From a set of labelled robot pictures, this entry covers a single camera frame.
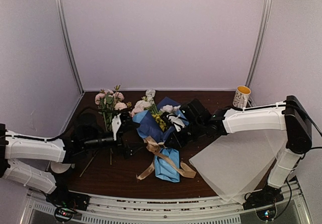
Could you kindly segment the pink fake rose stem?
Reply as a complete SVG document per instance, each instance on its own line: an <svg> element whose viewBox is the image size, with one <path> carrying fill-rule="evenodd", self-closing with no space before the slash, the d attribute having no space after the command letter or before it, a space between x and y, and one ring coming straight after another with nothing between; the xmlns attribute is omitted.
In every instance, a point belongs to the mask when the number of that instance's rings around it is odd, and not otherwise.
<svg viewBox="0 0 322 224"><path fill-rule="evenodd" d="M146 101L146 100L139 100L136 102L133 110L131 111L131 116L133 117L137 113L140 113L144 110L149 109L152 106L151 102Z"/></svg>

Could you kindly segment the yellow fake flower bunch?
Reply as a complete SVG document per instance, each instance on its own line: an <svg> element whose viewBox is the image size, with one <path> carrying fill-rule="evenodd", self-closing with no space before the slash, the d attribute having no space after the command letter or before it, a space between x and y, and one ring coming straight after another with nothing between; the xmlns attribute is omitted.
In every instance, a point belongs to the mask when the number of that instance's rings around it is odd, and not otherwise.
<svg viewBox="0 0 322 224"><path fill-rule="evenodd" d="M154 118L162 132L165 132L168 129L166 123L161 118L161 114L152 114L152 117Z"/></svg>

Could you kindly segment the blue wrapping paper sheet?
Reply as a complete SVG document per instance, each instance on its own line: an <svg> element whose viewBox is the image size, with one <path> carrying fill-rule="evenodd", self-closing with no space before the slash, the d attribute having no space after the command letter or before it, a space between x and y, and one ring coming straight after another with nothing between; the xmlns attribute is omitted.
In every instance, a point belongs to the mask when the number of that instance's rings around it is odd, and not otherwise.
<svg viewBox="0 0 322 224"><path fill-rule="evenodd" d="M136 129L138 135L143 139L147 150L153 154L149 167L136 176L136 179L141 181L154 173L161 180L179 183L182 172L179 152L163 146L174 128L165 125L159 112L152 95L146 95L137 101L131 112L132 120L139 124Z"/></svg>

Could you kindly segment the beige ribbon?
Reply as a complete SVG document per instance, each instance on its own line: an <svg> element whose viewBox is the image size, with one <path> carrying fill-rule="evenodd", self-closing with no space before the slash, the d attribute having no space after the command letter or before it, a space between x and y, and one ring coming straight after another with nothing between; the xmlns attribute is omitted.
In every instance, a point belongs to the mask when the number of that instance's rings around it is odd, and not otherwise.
<svg viewBox="0 0 322 224"><path fill-rule="evenodd" d="M186 163L180 161L179 151L164 147L163 142L157 143L151 136L144 139L146 148L154 157L147 169L136 176L137 181L147 178L151 174L161 180L179 183L180 177L193 179L196 172Z"/></svg>

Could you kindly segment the pale rose leafy stem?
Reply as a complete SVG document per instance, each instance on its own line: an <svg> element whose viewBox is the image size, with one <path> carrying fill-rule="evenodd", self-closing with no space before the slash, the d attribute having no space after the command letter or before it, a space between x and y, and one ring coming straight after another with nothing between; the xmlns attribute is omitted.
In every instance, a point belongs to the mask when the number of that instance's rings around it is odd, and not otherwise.
<svg viewBox="0 0 322 224"><path fill-rule="evenodd" d="M176 114L176 112L180 109L180 105L172 106L172 105L164 105L160 108L162 113Z"/></svg>

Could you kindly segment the white fake flower long stem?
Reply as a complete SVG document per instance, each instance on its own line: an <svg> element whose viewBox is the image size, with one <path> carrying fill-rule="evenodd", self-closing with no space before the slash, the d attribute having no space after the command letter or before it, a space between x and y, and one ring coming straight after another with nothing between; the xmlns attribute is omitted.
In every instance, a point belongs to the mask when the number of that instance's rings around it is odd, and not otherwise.
<svg viewBox="0 0 322 224"><path fill-rule="evenodd" d="M142 99L147 102L154 102L155 94L156 94L155 89L148 89L148 90L146 90L145 96L143 96Z"/></svg>

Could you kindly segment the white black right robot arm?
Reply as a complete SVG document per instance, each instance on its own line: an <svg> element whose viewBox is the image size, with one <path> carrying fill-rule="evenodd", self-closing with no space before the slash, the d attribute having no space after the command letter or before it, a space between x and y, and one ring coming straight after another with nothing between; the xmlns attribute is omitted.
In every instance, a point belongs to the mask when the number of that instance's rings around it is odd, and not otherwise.
<svg viewBox="0 0 322 224"><path fill-rule="evenodd" d="M267 179L267 186L258 193L261 204L269 204L277 197L290 173L300 159L312 147L312 119L293 95L286 100L270 105L237 108L229 106L210 113L202 103L194 99L180 107L187 121L165 141L165 147L180 150L188 142L199 137L220 137L237 133L262 132L268 137L270 146L277 151L277 162Z"/></svg>

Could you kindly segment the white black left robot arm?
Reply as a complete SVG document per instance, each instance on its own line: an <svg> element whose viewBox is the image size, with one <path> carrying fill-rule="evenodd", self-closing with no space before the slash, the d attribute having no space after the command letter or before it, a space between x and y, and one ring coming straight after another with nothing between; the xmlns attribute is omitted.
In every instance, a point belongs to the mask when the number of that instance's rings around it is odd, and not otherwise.
<svg viewBox="0 0 322 224"><path fill-rule="evenodd" d="M1 124L1 178L38 189L53 196L62 206L72 202L72 194L56 175L20 162L20 159L47 160L72 165L89 151L104 148L126 149L122 135L138 128L130 113L120 112L112 119L112 130L105 132L92 113L83 113L73 123L70 136L44 138L17 134Z"/></svg>

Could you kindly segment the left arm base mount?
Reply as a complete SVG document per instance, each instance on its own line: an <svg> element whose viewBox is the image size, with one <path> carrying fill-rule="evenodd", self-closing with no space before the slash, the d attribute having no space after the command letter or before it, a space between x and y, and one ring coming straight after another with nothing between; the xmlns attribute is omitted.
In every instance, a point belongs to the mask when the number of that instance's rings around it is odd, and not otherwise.
<svg viewBox="0 0 322 224"><path fill-rule="evenodd" d="M64 183L56 183L51 193L40 192L55 207L53 216L59 223L71 221L78 210L86 211L90 201L89 195L72 192Z"/></svg>

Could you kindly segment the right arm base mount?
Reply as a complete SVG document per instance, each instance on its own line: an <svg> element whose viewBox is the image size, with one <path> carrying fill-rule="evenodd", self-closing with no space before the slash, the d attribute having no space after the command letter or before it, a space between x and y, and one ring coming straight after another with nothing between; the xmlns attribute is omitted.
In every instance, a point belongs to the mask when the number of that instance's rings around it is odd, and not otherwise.
<svg viewBox="0 0 322 224"><path fill-rule="evenodd" d="M284 200L281 189L265 185L262 190L244 195L244 210L254 209L261 221L269 222L277 216L276 203Z"/></svg>

